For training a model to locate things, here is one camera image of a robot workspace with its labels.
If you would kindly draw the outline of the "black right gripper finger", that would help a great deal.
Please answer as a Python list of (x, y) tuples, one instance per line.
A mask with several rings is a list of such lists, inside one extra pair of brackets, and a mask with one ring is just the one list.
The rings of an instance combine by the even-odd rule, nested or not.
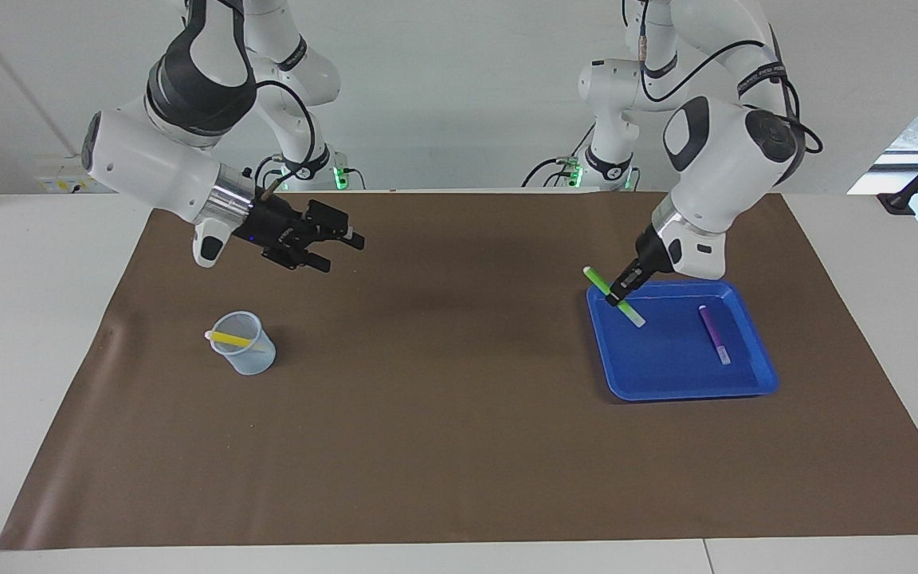
[(332, 206), (310, 200), (304, 212), (312, 242), (342, 242), (354, 250), (364, 250), (367, 240), (349, 223), (349, 215)]
[(329, 259), (314, 254), (309, 250), (303, 250), (303, 248), (291, 248), (290, 258), (292, 259), (293, 269), (299, 268), (299, 266), (307, 266), (307, 268), (315, 269), (318, 272), (328, 273), (332, 266)]

